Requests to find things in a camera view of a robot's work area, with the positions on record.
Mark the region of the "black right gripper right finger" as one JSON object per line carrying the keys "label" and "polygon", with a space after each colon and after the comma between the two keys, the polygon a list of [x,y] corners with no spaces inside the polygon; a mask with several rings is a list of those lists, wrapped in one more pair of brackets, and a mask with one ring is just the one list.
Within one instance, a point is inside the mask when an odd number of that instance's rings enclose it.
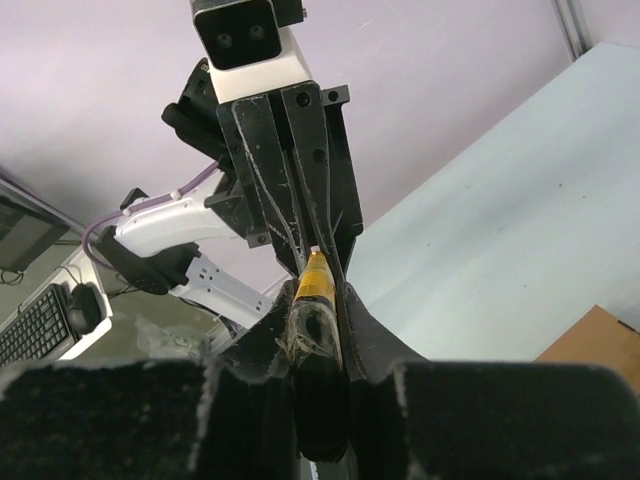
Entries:
{"label": "black right gripper right finger", "polygon": [[356,479],[635,479],[639,401],[587,364],[428,360],[340,290]]}

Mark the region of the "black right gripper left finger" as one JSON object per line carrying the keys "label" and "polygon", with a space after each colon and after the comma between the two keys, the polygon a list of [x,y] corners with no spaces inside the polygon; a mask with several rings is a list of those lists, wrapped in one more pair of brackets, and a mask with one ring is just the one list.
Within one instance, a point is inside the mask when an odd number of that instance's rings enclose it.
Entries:
{"label": "black right gripper left finger", "polygon": [[1,373],[5,479],[296,479],[281,337],[296,283],[221,354],[18,363]]}

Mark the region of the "yellow utility knife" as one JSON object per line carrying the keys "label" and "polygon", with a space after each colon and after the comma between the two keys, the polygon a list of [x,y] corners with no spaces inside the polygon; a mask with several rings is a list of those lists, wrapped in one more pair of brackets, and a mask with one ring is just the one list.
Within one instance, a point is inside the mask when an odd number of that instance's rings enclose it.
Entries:
{"label": "yellow utility knife", "polygon": [[299,277],[279,345],[290,364],[299,452],[313,462],[340,461],[348,443],[344,362],[335,281],[319,251]]}

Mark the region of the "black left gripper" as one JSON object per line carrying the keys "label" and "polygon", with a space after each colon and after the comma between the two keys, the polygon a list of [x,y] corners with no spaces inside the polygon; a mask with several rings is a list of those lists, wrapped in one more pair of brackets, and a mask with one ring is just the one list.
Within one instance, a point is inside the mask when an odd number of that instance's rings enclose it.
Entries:
{"label": "black left gripper", "polygon": [[343,280],[363,218],[342,108],[348,86],[305,81],[223,103],[201,59],[163,121],[218,162],[223,181],[206,201],[250,246],[270,243],[292,276],[318,246]]}

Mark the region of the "brown cardboard express box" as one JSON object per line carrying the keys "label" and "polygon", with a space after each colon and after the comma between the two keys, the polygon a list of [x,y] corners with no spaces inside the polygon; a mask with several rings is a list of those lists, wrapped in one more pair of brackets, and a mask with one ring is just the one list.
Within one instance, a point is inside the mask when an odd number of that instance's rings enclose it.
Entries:
{"label": "brown cardboard express box", "polygon": [[594,306],[537,359],[608,367],[639,390],[639,332]]}

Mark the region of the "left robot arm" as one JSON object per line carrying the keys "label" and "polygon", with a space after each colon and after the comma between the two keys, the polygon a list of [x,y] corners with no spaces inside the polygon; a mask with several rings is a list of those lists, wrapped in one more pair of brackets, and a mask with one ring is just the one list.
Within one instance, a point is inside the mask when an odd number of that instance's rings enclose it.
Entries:
{"label": "left robot arm", "polygon": [[350,95],[346,86],[306,80],[220,103],[211,76],[201,60],[162,115],[180,140],[210,158],[211,171],[162,197],[132,190],[96,247],[138,289],[250,328],[266,302],[199,244],[235,235],[252,248],[270,246],[294,277],[317,250],[343,284],[363,230],[342,113]]}

